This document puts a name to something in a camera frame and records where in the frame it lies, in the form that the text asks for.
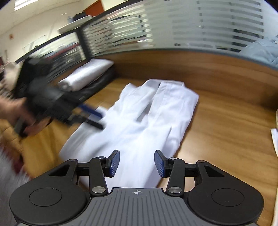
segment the fluorescent light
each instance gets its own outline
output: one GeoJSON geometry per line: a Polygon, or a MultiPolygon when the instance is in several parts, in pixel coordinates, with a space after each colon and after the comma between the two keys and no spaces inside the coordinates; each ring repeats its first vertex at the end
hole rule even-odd
{"type": "Polygon", "coordinates": [[[15,2],[15,4],[14,4],[14,10],[16,11],[18,9],[21,9],[24,6],[27,6],[27,5],[31,4],[31,3],[36,2],[36,1],[38,1],[38,0],[17,0],[15,2]]]}

